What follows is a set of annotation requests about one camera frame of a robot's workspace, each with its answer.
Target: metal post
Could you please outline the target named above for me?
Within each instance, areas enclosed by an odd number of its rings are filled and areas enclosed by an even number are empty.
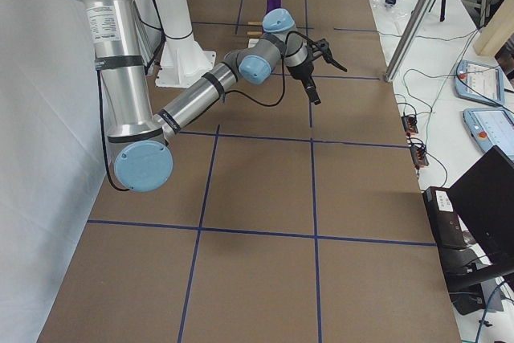
[[[409,23],[407,23],[407,27],[403,32],[402,38],[400,39],[400,42],[396,47],[396,51],[393,54],[393,58],[391,59],[390,64],[387,67],[387,71],[385,72],[386,82],[391,82],[398,73],[404,58],[410,49],[410,45],[418,33],[421,22],[433,2],[434,0],[418,0],[418,3],[416,3],[416,7],[410,16]]]

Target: blue cable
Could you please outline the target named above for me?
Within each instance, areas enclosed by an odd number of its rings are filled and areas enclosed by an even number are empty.
[[[492,297],[498,292],[498,290],[505,285],[507,282],[502,281],[500,284],[498,284],[495,289],[491,292],[491,295],[489,295],[489,298],[487,299],[487,303],[485,304],[485,308],[483,309],[482,319],[480,320],[479,330],[476,332],[476,339],[475,343],[479,343],[480,339],[480,333],[482,332],[482,326],[485,322],[485,316],[487,315],[487,311],[489,310],[489,304],[491,303]]]

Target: white wall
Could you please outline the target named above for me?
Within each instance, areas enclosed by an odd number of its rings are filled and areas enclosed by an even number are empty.
[[[36,341],[104,177],[93,56],[81,3],[0,0],[2,343]]]

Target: label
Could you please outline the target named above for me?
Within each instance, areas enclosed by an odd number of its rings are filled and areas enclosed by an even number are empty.
[[[94,43],[121,40],[114,6],[93,7],[87,9],[86,13]]]
[[[453,206],[451,205],[451,201],[448,198],[447,192],[443,192],[441,190],[436,190],[435,197],[437,200],[437,206],[440,211],[453,212]]]

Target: purple object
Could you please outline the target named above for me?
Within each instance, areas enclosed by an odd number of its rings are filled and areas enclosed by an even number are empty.
[[[266,14],[277,8],[282,8],[282,0],[266,0]]]

